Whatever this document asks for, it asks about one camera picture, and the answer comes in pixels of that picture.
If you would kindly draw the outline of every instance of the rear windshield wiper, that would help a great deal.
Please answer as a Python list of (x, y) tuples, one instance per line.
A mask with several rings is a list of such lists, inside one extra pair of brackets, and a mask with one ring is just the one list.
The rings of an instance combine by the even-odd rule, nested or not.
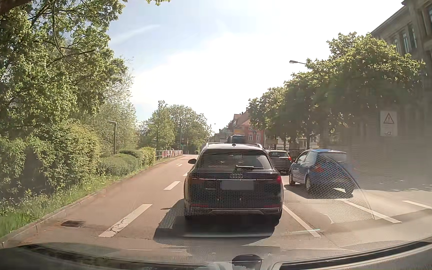
[(255, 167), (255, 166), (239, 166), (236, 165), (236, 169), (246, 169), (246, 170), (263, 170), (263, 167)]

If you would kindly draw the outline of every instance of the asphalt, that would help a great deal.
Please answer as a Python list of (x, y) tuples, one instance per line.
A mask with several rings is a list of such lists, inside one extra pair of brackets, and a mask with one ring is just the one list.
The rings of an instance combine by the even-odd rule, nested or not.
[(230, 261), (240, 254), (287, 261), (432, 236), (432, 190), (360, 189), (348, 195), (335, 189), (315, 197), (303, 185), (289, 186), (287, 176), (283, 176), (283, 216), (275, 227), (246, 216), (186, 222), (183, 182), (191, 158), (195, 156), (135, 175), (65, 218), (81, 221), (81, 227), (64, 227), (64, 220), (58, 220), (21, 245), (73, 243), (68, 249), (80, 252), (94, 252), (87, 247), (95, 245), (112, 250), (106, 255), (149, 261)]

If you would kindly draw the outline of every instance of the curb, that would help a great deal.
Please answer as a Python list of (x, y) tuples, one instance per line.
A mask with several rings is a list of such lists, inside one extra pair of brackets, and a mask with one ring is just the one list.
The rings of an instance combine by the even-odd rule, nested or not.
[(107, 187), (105, 187), (103, 189), (100, 189), (100, 190), (98, 190), (92, 194), (86, 195), (86, 196), (82, 197), (81, 199), (79, 199), (73, 203), (65, 205), (65, 206), (57, 209), (56, 211), (51, 212), (51, 213), (45, 215), (44, 217), (42, 217), (36, 221), (33, 221), (30, 224), (26, 224), (26, 225), (22, 226), (21, 228), (14, 230), (5, 236), (0, 237), (0, 249), (13, 248), (13, 247), (18, 246), (24, 238), (27, 238), (28, 236), (31, 236), (31, 235), (38, 234), (38, 230), (42, 230), (42, 227), (44, 225), (51, 224), (57, 220), (61, 220), (61, 219), (65, 218), (68, 214), (77, 210), (78, 206), (87, 205), (87, 204), (93, 202), (94, 200), (96, 200), (97, 198), (101, 197), (102, 195), (104, 195), (108, 189), (113, 189), (115, 187), (123, 185), (126, 181), (133, 179), (133, 177), (135, 177), (135, 176), (137, 176), (143, 172), (147, 172), (150, 169), (153, 169), (153, 168), (159, 166), (159, 164), (164, 164), (164, 163), (167, 163), (167, 162), (170, 162), (173, 160), (177, 160), (179, 158), (182, 158), (183, 156), (185, 156), (185, 155), (175, 156), (175, 157), (169, 158), (168, 160), (156, 163), (151, 167), (144, 168), (144, 169), (140, 170), (139, 172), (137, 172), (136, 174), (133, 174), (133, 175), (125, 177), (119, 181), (111, 183), (110, 185), (108, 185)]

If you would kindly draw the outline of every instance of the metal fence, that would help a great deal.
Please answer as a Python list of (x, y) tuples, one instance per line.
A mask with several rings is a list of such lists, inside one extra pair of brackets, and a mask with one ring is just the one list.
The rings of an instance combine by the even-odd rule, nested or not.
[(169, 159), (183, 155), (183, 150), (158, 150), (156, 151), (156, 160)]

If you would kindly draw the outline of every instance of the car wheel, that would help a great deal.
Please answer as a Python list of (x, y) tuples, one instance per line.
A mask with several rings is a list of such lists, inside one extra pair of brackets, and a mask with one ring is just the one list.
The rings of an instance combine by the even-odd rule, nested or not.
[(309, 178), (309, 176), (306, 176), (306, 181), (304, 181), (304, 186), (306, 187), (306, 191), (309, 194), (314, 194), (315, 193), (315, 185), (313, 185), (313, 183), (311, 183), (311, 179)]
[(283, 214), (283, 211), (277, 213), (277, 214), (272, 214), (269, 215), (269, 222), (271, 224), (271, 226), (276, 226), (279, 224), (279, 220), (281, 219), (281, 215)]
[(291, 172), (288, 172), (289, 174), (289, 185), (294, 186), (296, 183), (293, 181), (293, 174)]
[(195, 218), (193, 213), (188, 209), (188, 207), (184, 206), (184, 219), (187, 221), (192, 221)]

